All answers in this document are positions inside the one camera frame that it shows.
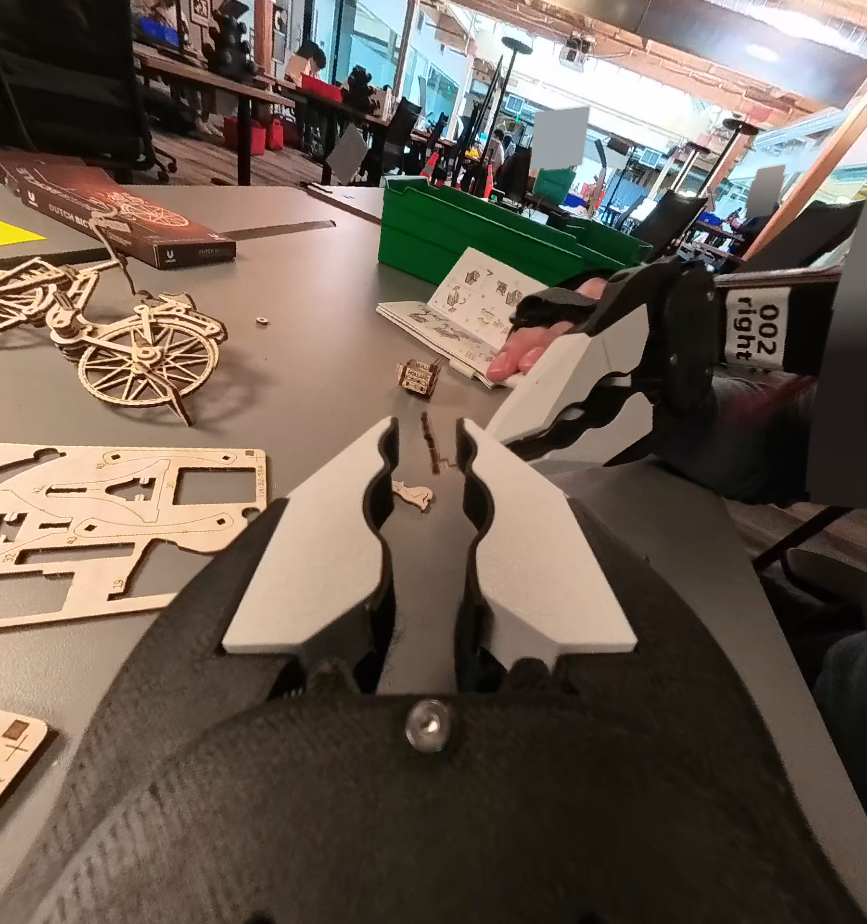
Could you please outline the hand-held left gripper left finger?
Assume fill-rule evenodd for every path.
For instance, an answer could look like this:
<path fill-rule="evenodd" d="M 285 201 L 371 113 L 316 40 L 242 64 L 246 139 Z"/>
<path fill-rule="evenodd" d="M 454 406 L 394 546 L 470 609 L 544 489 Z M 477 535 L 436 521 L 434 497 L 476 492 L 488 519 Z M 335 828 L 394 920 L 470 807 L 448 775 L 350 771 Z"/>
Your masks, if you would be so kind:
<path fill-rule="evenodd" d="M 229 654 L 361 661 L 392 583 L 380 529 L 394 509 L 397 419 L 381 419 L 301 482 L 222 639 Z"/>

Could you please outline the low green bin stack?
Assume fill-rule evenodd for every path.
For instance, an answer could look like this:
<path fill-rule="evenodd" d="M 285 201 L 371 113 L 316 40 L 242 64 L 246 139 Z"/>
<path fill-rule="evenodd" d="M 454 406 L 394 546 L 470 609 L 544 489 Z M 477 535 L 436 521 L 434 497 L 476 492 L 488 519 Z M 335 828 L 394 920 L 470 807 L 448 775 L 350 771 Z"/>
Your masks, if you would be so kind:
<path fill-rule="evenodd" d="M 547 225 L 575 237 L 583 247 L 627 267 L 643 263 L 652 251 L 651 244 L 592 218 L 553 213 L 548 215 Z"/>

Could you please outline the wooden part sheet square windows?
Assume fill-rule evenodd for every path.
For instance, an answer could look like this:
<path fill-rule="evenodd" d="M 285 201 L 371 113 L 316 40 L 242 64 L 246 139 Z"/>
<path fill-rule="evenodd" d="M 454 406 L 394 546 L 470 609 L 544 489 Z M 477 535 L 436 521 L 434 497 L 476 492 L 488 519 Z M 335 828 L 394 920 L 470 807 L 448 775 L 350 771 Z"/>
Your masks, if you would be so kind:
<path fill-rule="evenodd" d="M 0 443 L 0 595 L 26 578 L 65 596 L 0 616 L 0 630 L 166 607 L 173 592 L 135 591 L 150 552 L 213 556 L 268 502 L 255 448 Z"/>

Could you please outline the person's right hand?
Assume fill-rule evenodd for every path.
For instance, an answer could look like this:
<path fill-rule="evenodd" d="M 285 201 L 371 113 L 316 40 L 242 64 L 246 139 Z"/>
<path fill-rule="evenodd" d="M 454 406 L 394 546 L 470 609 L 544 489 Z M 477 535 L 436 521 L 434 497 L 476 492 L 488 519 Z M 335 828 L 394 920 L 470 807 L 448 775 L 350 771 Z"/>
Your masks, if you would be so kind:
<path fill-rule="evenodd" d="M 527 295 L 511 318 L 507 340 L 488 367 L 488 382 L 502 384 L 529 372 L 557 338 L 589 319 L 607 284 L 593 277 L 575 289 L 553 286 Z"/>

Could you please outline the tall green bin stack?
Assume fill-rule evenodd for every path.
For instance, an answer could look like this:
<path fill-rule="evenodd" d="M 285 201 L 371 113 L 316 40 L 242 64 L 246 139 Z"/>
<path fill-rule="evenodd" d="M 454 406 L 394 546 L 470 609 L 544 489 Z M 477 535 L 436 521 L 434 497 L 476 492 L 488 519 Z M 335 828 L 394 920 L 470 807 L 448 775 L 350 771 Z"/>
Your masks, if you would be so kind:
<path fill-rule="evenodd" d="M 624 268 L 565 232 L 424 178 L 387 181 L 382 201 L 379 262 L 428 283 L 443 282 L 468 248 L 549 285 Z"/>

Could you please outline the dark model kit box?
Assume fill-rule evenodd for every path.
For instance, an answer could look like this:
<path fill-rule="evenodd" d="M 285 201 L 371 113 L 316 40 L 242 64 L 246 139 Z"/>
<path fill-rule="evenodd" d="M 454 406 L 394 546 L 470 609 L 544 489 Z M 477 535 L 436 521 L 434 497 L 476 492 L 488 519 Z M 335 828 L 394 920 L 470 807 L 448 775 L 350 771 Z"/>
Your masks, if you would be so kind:
<path fill-rule="evenodd" d="M 233 239 L 127 191 L 74 157 L 0 149 L 0 183 L 35 212 L 159 271 L 236 259 Z"/>

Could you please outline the person's pants leg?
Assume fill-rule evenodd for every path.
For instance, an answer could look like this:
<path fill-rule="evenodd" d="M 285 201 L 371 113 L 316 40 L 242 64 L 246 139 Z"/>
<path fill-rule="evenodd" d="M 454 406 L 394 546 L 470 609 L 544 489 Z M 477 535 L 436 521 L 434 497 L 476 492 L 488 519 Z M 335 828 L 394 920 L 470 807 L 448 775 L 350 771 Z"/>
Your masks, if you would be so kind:
<path fill-rule="evenodd" d="M 867 631 L 832 645 L 813 691 L 848 776 L 867 791 Z"/>

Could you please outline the instruction booklet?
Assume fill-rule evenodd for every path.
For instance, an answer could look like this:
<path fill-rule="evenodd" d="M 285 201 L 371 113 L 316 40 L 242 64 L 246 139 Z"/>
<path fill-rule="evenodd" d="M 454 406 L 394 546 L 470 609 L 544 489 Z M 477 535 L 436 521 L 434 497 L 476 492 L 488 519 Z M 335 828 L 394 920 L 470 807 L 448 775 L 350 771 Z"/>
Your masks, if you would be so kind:
<path fill-rule="evenodd" d="M 541 283 L 467 248 L 426 302 L 382 302 L 376 311 L 444 357 L 451 367 L 493 388 L 487 370 L 506 342 L 511 316 Z"/>

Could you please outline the small wooden crate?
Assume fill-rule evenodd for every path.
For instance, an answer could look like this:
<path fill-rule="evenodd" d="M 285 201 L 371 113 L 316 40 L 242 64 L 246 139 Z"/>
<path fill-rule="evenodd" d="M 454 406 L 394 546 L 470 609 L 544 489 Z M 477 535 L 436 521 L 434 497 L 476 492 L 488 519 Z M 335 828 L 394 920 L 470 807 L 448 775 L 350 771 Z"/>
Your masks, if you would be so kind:
<path fill-rule="evenodd" d="M 399 388 L 423 400 L 429 400 L 435 391 L 443 366 L 442 359 L 423 362 L 409 359 L 395 366 L 395 379 Z"/>

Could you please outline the wooden bicycle model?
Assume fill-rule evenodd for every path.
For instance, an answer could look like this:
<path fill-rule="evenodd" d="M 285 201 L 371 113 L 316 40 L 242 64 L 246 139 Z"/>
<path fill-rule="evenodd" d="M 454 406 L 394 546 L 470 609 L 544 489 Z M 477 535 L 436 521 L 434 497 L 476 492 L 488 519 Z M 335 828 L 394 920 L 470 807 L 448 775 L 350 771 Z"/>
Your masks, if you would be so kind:
<path fill-rule="evenodd" d="M 24 325 L 45 327 L 91 396 L 129 409 L 169 407 L 191 426 L 184 399 L 216 371 L 228 330 L 199 311 L 187 293 L 152 295 L 134 287 L 125 252 L 113 243 L 124 222 L 93 217 L 89 227 L 104 245 L 104 260 L 77 269 L 32 257 L 0 269 L 0 334 Z M 92 321 L 89 302 L 101 275 L 113 270 L 129 285 L 131 313 Z"/>

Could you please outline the long brown desk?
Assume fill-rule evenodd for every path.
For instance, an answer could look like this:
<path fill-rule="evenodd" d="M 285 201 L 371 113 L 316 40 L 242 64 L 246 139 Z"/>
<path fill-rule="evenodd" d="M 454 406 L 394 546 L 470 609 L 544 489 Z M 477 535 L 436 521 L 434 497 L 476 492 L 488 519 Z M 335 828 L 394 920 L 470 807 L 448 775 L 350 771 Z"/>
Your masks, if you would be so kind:
<path fill-rule="evenodd" d="M 198 90 L 219 90 L 237 100 L 237 182 L 240 187 L 252 184 L 253 103 L 293 108 L 295 100 L 282 94 L 263 90 L 252 85 L 222 77 L 205 68 L 199 68 L 167 57 L 144 46 L 134 46 L 132 56 L 140 65 L 142 75 L 175 77 Z"/>

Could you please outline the toothed wooden model part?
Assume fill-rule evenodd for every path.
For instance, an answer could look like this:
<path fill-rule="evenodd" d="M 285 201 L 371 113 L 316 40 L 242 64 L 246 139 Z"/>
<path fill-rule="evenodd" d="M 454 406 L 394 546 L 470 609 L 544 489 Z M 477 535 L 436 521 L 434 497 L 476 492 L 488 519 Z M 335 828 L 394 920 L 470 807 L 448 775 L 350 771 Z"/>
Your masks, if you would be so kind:
<path fill-rule="evenodd" d="M 449 456 L 445 456 L 440 451 L 438 442 L 435 438 L 430 416 L 427 411 L 421 412 L 420 420 L 421 433 L 428 451 L 431 471 L 434 476 L 442 475 L 450 468 L 454 468 L 454 461 L 449 458 Z"/>

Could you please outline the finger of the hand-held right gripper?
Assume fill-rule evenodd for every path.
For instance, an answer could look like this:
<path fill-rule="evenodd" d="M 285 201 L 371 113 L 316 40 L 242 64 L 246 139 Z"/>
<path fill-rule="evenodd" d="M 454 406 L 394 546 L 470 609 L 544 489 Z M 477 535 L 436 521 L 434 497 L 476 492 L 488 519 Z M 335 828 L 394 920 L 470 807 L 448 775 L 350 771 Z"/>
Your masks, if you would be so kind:
<path fill-rule="evenodd" d="M 649 338 L 646 305 L 640 305 L 597 334 L 557 338 L 512 391 L 487 426 L 502 444 L 523 444 L 570 404 L 592 394 L 643 394 L 629 378 Z"/>
<path fill-rule="evenodd" d="M 534 468 L 618 465 L 651 436 L 653 424 L 653 405 L 644 394 L 592 394 L 524 437 L 523 459 Z"/>

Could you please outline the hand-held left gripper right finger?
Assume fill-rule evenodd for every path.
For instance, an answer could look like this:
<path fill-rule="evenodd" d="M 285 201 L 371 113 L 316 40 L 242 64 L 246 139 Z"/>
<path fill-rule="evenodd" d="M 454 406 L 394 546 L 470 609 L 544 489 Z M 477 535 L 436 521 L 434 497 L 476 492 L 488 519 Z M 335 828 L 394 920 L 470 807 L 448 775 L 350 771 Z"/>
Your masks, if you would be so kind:
<path fill-rule="evenodd" d="M 456 424 L 463 512 L 476 530 L 455 664 L 630 653 L 637 636 L 566 494 L 478 424 Z"/>

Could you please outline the black mesh office chair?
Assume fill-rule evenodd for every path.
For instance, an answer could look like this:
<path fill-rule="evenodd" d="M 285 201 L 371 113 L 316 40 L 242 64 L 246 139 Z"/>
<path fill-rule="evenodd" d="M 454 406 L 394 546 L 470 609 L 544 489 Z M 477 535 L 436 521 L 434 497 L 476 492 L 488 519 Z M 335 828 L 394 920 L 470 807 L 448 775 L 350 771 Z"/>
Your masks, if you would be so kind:
<path fill-rule="evenodd" d="M 12 143 L 130 183 L 176 171 L 155 149 L 136 77 L 129 2 L 0 1 L 0 113 Z"/>

